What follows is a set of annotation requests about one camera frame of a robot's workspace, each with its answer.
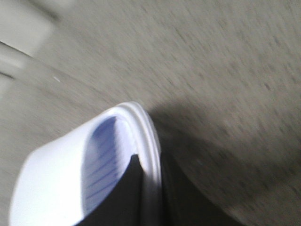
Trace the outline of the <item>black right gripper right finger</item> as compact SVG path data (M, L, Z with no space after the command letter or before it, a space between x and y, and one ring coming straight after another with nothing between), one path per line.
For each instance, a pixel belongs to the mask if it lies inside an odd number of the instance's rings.
M220 207L205 197L173 157L180 146L174 137L159 136L164 226L236 226Z

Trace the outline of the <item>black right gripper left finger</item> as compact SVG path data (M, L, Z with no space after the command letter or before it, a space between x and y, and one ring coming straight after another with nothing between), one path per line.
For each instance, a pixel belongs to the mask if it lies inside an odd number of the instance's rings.
M130 163L111 193L79 226L137 226L140 223L140 201L143 170L138 155Z

